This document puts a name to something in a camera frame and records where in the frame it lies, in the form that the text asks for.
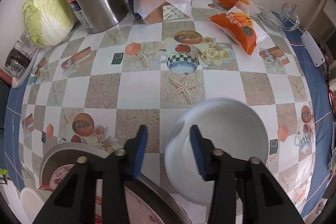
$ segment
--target metal bolt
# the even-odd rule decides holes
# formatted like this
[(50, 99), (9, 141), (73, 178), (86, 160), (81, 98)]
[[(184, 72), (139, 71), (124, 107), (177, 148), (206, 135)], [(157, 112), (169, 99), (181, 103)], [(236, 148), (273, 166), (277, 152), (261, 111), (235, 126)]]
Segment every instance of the metal bolt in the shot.
[(123, 156), (123, 155), (126, 154), (126, 150), (125, 149), (118, 149), (114, 153), (115, 153), (116, 156)]
[(77, 159), (77, 162), (78, 162), (79, 164), (84, 164), (84, 163), (87, 162), (87, 157), (81, 156), (81, 157), (79, 157), (79, 158)]
[(216, 156), (222, 156), (222, 155), (224, 155), (224, 151), (221, 150), (221, 149), (218, 149), (218, 148), (215, 149), (215, 150), (213, 150), (212, 153), (213, 153), (214, 155), (216, 155)]
[(252, 158), (250, 158), (250, 162), (253, 163), (253, 164), (259, 164), (260, 160), (257, 157), (252, 157)]

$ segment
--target orange snack package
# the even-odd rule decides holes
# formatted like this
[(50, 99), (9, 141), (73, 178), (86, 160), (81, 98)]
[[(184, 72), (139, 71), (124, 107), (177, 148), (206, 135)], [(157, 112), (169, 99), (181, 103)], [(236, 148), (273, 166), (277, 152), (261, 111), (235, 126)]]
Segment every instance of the orange snack package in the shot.
[(245, 14), (254, 15), (260, 13), (260, 10), (256, 5), (250, 0), (218, 0), (220, 5), (224, 8), (231, 9), (232, 7), (237, 7), (242, 10)]
[(237, 12), (228, 11), (226, 14), (218, 14), (210, 17), (210, 20), (223, 28), (243, 50), (251, 55), (257, 46), (257, 35), (253, 29), (253, 20), (239, 9)]
[(246, 5), (250, 5), (249, 0), (218, 0), (221, 5), (227, 9), (231, 9), (233, 6), (236, 5), (237, 2), (242, 2)]

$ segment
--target drinking glass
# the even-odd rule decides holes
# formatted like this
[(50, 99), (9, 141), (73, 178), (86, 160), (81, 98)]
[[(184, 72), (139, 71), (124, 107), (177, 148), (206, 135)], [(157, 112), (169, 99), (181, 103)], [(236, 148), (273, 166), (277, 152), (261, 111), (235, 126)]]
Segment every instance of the drinking glass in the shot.
[[(294, 31), (300, 24), (299, 16), (295, 12), (296, 7), (297, 5), (292, 0), (267, 0), (259, 18), (270, 29)], [(292, 15), (295, 16), (296, 22), (291, 27), (285, 27)]]

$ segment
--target white bowl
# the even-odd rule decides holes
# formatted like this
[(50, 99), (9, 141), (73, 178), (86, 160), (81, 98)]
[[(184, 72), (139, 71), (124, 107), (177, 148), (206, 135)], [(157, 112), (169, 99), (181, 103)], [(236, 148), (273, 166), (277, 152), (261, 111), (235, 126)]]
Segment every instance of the white bowl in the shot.
[(165, 167), (168, 178), (185, 199), (210, 206), (214, 182), (203, 181), (198, 173), (190, 127), (197, 124), (204, 138), (232, 157), (248, 160), (255, 156), (266, 164), (268, 135), (258, 114), (232, 98), (213, 98), (190, 108), (177, 122), (167, 142)]

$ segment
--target checkered tablecloth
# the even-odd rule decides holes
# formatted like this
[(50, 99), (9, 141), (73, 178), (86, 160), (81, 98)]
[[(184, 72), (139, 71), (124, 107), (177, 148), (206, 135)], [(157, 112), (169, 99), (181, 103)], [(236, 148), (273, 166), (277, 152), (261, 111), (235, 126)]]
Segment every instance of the checkered tablecloth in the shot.
[[(170, 184), (164, 168), (165, 145), (174, 125), (191, 106), (209, 98), (231, 97), (250, 105), (263, 120), (268, 138), (276, 141), (267, 167), (301, 211), (314, 169), (315, 143), (312, 135), (308, 151), (302, 152), (294, 145), (302, 107), (306, 105), (312, 112), (310, 93), (295, 52), (283, 33), (273, 32), (253, 18), (269, 37), (248, 56), (209, 20), (210, 15), (223, 12), (208, 7), (213, 1), (193, 0), (191, 18), (146, 25), (128, 14), (117, 26), (98, 34), (87, 34), (82, 26), (77, 26), (67, 41), (41, 51), (32, 74), (42, 58), (46, 64), (39, 68), (39, 78), (34, 80), (31, 75), (21, 111), (21, 120), (31, 113), (34, 119), (32, 132), (20, 126), (19, 133), (25, 185), (39, 187), (43, 156), (57, 144), (71, 141), (77, 114), (88, 113), (98, 130), (98, 141), (81, 141), (101, 149), (106, 149), (112, 137), (123, 144), (135, 135), (140, 124), (145, 124), (148, 144), (143, 173), (171, 193), (193, 223), (204, 223), (209, 208), (186, 201)], [(162, 41), (181, 30), (195, 30), (203, 37), (215, 38), (222, 48), (234, 52), (232, 60), (206, 69), (199, 65), (189, 75), (173, 73), (166, 62), (158, 62), (154, 55)], [(132, 42), (140, 44), (141, 49), (134, 55), (126, 54), (125, 47)], [(89, 46), (90, 60), (64, 73), (62, 67), (68, 64), (67, 60)], [(259, 52), (275, 46), (290, 63), (273, 71)], [(50, 124), (53, 136), (46, 136), (42, 142)], [(314, 122), (310, 125), (314, 133)], [(288, 130), (283, 141), (278, 139), (280, 126)], [(236, 214), (239, 223), (240, 202)]]

